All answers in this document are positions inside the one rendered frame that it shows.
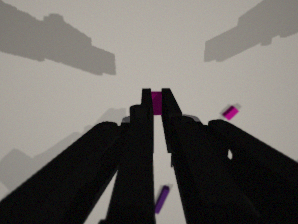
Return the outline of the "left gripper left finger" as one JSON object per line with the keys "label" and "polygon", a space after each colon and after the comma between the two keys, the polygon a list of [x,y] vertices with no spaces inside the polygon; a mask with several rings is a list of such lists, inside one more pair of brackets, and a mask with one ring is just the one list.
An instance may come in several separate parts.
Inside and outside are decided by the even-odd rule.
{"label": "left gripper left finger", "polygon": [[129,110],[120,126],[98,123],[3,198],[0,224],[84,224],[116,172],[98,224],[156,224],[151,88]]}

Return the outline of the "purple rod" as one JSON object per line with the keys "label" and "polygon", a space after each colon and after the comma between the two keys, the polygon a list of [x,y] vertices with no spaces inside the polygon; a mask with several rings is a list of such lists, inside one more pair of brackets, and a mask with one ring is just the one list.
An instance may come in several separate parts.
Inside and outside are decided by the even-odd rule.
{"label": "purple rod", "polygon": [[164,202],[165,202],[165,199],[169,193],[170,189],[169,189],[169,186],[163,186],[162,188],[162,191],[157,199],[157,202],[155,204],[155,213],[156,214],[159,214]]}

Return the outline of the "magenta rod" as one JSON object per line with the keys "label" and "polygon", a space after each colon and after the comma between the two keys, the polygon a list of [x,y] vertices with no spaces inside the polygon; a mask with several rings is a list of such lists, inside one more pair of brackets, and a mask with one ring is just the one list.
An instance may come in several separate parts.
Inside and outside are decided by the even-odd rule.
{"label": "magenta rod", "polygon": [[222,115],[230,120],[232,117],[234,117],[239,111],[234,107],[229,107]]}
{"label": "magenta rod", "polygon": [[151,95],[154,115],[162,115],[162,92],[152,91]]}

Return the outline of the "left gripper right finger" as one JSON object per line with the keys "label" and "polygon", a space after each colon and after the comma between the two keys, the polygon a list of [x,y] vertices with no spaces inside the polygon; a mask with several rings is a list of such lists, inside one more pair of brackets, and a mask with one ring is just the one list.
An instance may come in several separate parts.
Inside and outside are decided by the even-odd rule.
{"label": "left gripper right finger", "polygon": [[203,125],[182,114],[170,88],[161,92],[186,224],[298,224],[297,161],[227,121]]}

